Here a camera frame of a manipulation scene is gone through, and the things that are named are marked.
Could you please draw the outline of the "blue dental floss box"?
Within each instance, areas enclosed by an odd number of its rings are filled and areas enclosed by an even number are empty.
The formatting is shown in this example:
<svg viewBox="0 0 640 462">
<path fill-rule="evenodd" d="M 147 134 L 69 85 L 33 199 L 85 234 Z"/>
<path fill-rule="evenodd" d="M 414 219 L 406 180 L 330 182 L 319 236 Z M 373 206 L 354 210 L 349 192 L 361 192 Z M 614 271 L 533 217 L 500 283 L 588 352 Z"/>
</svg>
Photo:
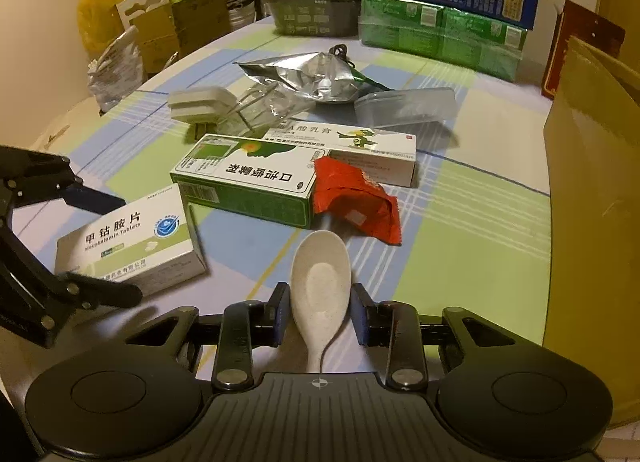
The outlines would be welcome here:
<svg viewBox="0 0 640 462">
<path fill-rule="evenodd" d="M 355 102 L 358 124 L 370 128 L 447 121 L 457 110 L 456 95 L 449 87 L 372 92 Z"/>
</svg>

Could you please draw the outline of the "red snack packet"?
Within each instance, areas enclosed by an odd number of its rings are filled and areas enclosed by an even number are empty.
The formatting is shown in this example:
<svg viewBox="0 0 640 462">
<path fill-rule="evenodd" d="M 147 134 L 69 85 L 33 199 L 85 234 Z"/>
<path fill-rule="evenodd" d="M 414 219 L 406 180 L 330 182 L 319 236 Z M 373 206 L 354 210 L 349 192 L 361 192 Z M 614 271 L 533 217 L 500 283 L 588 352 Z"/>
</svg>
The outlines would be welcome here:
<svg viewBox="0 0 640 462">
<path fill-rule="evenodd" d="M 401 245 L 396 196 L 390 196 L 363 170 L 329 156 L 314 161 L 314 214 L 329 213 L 366 236 Z"/>
</svg>

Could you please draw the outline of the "white ointment box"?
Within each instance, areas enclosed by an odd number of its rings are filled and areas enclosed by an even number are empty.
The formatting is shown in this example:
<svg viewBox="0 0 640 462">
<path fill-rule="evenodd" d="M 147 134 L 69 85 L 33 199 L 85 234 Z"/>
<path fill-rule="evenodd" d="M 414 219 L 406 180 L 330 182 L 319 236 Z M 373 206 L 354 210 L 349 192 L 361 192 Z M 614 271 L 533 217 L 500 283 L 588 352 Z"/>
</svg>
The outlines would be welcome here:
<svg viewBox="0 0 640 462">
<path fill-rule="evenodd" d="M 265 140 L 325 148 L 329 156 L 363 170 L 379 184 L 410 188 L 416 170 L 416 136 L 367 127 L 285 121 Z"/>
</svg>

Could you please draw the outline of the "yellow plastic bag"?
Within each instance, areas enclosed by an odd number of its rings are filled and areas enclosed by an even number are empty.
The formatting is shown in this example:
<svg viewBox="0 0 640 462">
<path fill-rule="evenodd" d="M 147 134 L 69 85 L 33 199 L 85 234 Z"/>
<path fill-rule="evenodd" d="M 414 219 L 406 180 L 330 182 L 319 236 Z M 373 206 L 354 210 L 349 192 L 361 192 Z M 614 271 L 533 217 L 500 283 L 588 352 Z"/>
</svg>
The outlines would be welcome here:
<svg viewBox="0 0 640 462">
<path fill-rule="evenodd" d="M 90 60 L 99 58 L 124 28 L 117 5 L 123 0 L 79 0 L 77 26 Z"/>
</svg>

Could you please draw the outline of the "clear plastic blister packaging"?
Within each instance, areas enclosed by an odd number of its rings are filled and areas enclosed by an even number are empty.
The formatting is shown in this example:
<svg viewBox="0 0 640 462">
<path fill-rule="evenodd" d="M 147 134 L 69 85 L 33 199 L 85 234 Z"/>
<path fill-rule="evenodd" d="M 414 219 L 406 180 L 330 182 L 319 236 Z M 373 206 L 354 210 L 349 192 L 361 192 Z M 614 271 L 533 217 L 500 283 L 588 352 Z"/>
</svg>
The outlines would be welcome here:
<svg viewBox="0 0 640 462">
<path fill-rule="evenodd" d="M 288 115 L 291 96 L 277 84 L 255 84 L 218 123 L 225 135 L 256 137 Z"/>
</svg>

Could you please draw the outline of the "silver foil bag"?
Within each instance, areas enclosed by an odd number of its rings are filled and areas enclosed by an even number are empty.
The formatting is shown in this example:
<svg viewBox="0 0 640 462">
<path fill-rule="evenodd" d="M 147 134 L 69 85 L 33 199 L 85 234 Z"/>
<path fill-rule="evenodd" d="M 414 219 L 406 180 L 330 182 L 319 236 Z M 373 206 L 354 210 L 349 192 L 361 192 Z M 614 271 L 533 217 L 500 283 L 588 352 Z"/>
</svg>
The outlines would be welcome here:
<svg viewBox="0 0 640 462">
<path fill-rule="evenodd" d="M 259 84 L 278 84 L 320 104 L 349 104 L 367 94 L 390 91 L 365 76 L 350 60 L 332 52 L 305 52 L 236 64 Z"/>
</svg>

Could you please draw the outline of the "brown cardboard box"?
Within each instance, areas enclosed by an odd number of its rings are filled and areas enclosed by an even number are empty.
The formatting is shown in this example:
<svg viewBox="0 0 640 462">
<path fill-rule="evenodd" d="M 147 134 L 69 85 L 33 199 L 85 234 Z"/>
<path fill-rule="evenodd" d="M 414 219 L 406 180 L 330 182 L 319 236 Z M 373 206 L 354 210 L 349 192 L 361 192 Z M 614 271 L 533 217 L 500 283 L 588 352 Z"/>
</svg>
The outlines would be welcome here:
<svg viewBox="0 0 640 462">
<path fill-rule="evenodd" d="M 544 346 L 608 386 L 614 427 L 639 417 L 639 75 L 568 43 L 544 145 L 551 267 Z"/>
</svg>

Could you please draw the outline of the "green drink carton pack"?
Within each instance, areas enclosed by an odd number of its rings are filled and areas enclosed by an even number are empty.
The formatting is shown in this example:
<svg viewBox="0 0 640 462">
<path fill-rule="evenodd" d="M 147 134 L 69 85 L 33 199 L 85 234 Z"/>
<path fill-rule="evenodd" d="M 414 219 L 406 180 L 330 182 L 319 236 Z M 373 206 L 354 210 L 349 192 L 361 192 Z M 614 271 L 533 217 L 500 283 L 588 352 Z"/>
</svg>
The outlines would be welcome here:
<svg viewBox="0 0 640 462">
<path fill-rule="evenodd" d="M 415 0 L 361 0 L 362 44 L 464 66 L 513 82 L 527 32 L 509 23 Z"/>
</svg>

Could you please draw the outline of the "white printed plastic bag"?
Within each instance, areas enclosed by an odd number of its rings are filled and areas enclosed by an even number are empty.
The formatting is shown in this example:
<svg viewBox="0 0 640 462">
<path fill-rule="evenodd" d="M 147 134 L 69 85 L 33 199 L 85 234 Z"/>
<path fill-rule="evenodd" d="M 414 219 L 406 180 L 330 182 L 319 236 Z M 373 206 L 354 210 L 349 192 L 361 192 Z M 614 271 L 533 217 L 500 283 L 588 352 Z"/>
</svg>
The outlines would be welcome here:
<svg viewBox="0 0 640 462">
<path fill-rule="evenodd" d="M 130 26 L 88 66 L 88 89 L 101 113 L 113 109 L 143 83 L 138 33 L 135 26 Z"/>
</svg>

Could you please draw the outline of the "white plastic spoon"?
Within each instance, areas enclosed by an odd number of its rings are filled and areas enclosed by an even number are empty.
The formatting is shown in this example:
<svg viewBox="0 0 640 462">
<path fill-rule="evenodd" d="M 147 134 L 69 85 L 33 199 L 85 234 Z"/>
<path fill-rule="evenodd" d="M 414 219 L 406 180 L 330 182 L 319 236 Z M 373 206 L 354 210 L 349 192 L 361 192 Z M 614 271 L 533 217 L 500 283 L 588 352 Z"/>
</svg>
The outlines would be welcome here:
<svg viewBox="0 0 640 462">
<path fill-rule="evenodd" d="M 345 319 L 352 266 L 334 232 L 317 230 L 300 242 L 291 267 L 291 306 L 307 347 L 306 371 L 320 373 L 322 358 Z"/>
</svg>

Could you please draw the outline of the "white green tablet box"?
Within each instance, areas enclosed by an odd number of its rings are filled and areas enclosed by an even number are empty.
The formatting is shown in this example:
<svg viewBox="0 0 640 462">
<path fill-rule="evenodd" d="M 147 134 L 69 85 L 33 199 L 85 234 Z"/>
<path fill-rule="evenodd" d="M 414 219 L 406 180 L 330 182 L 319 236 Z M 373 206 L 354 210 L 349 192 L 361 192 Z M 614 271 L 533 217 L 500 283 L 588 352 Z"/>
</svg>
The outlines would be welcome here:
<svg viewBox="0 0 640 462">
<path fill-rule="evenodd" d="M 58 239 L 54 271 L 135 284 L 149 296 L 205 274 L 191 213 L 176 184 Z"/>
</svg>

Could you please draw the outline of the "green white spray box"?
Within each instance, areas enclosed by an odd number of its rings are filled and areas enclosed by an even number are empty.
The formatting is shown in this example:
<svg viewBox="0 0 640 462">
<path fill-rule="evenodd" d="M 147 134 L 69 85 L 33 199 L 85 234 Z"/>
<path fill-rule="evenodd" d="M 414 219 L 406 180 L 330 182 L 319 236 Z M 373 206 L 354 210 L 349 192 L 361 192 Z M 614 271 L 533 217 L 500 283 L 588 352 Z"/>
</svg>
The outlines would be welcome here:
<svg viewBox="0 0 640 462">
<path fill-rule="evenodd" d="M 169 172 L 186 200 L 308 228 L 319 148 L 207 134 Z"/>
</svg>

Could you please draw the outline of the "open cardboard box pile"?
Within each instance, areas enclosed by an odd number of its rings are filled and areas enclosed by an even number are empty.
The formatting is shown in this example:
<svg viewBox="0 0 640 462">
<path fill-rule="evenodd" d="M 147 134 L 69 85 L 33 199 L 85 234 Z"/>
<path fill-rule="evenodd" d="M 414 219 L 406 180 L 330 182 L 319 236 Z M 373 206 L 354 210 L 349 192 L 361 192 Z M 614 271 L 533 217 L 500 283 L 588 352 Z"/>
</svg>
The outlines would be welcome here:
<svg viewBox="0 0 640 462">
<path fill-rule="evenodd" d="M 137 28 L 136 42 L 145 73 L 163 70 L 231 32 L 226 0 L 123 0 L 116 5 L 122 26 Z"/>
</svg>

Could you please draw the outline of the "white plastic case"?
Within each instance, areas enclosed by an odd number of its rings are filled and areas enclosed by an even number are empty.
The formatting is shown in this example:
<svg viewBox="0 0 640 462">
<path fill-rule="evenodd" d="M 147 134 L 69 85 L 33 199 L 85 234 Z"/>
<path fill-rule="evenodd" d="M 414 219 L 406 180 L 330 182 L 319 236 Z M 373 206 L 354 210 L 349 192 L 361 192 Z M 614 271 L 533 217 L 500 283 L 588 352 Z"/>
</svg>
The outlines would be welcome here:
<svg viewBox="0 0 640 462">
<path fill-rule="evenodd" d="M 218 86 L 176 90 L 167 99 L 170 116 L 186 124 L 215 124 L 237 102 L 232 92 Z"/>
</svg>

